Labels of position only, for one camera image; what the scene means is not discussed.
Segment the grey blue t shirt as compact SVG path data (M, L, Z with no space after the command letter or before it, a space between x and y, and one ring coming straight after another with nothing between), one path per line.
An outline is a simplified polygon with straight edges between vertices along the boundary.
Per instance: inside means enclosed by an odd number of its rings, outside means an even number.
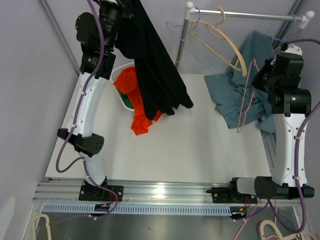
M252 86L252 81L264 66L265 60L276 56L271 37L253 31L244 43L241 54L249 76L244 77L235 70L220 75L206 75L204 81L210 98L230 129L264 117L257 127L262 131L275 133L276 124L272 106L267 100L268 94Z

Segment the beige wooden hanger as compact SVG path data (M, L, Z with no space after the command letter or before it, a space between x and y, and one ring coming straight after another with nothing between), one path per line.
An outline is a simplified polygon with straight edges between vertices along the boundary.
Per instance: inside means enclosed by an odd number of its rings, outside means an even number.
M213 53L216 57L218 57L220 60L222 60L228 67L230 67L232 70L240 72L243 77L246 77L248 75L247 65L244 60L243 55L241 54L238 47L234 44L234 42L219 29L219 26L222 25L226 20L226 13L221 7L215 8L222 16L222 19L220 21L217 21L215 24L211 24L207 21L201 20L201 16L197 20L190 20L187 24L187 32L190 33L196 40L198 40L205 48L208 57L210 59L210 63L212 65L213 62L211 60L210 53ZM230 47L233 52L235 53L236 60L234 63L232 63L231 60L227 60L224 58L219 52L217 52L214 48L212 48L209 44L207 44L204 40L204 38L200 35L198 31L198 27L200 25L205 26L206 30L214 37L214 39L218 40L218 43L226 44L228 47Z

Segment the orange t shirt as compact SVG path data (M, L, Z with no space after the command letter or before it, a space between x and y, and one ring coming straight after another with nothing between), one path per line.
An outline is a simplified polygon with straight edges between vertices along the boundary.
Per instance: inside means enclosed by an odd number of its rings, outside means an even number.
M147 118L135 67L130 66L122 70L113 85L128 98L134 108L131 129L135 135L147 134L149 132L149 127L153 124L153 122L158 121L158 119L162 116L162 113L157 111L154 118L151 120Z

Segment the black t shirt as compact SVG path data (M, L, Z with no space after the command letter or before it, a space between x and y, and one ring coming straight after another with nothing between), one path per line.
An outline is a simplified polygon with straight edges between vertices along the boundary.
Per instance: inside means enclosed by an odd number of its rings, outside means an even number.
M187 87L139 0L129 2L131 18L122 18L115 47L134 60L144 112L152 120L158 112L174 115L179 106L192 108Z

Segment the green t shirt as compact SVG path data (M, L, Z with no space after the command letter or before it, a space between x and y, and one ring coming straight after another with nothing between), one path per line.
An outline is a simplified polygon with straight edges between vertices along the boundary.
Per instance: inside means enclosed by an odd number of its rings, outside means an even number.
M122 103L124 104L124 106L129 110L129 111L134 111L134 107L132 105L132 103L130 102L129 97L122 93L121 91L118 92L120 95L120 98L122 100Z

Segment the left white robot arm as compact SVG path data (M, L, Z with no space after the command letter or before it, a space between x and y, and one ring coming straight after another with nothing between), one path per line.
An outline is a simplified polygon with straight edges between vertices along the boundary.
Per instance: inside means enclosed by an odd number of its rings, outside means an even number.
M57 131L57 136L64 142L55 168L58 173L65 173L82 161L86 177L79 200L118 202L122 189L108 185L100 156L105 140L93 132L93 125L115 63L114 46L120 22L123 18L132 18L133 13L129 0L98 0L99 11L93 3L88 1L91 12L82 13L75 22L76 39L82 51L79 90L67 126Z

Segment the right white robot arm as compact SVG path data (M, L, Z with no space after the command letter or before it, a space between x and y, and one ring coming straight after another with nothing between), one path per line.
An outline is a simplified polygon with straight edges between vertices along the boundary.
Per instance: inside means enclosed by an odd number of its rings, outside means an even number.
M308 185L304 145L307 120L311 117L312 95L299 87L304 66L300 54L281 52L265 60L252 85L267 93L276 126L276 150L270 176L234 177L227 196L240 202L246 195L260 199L313 198L315 189Z

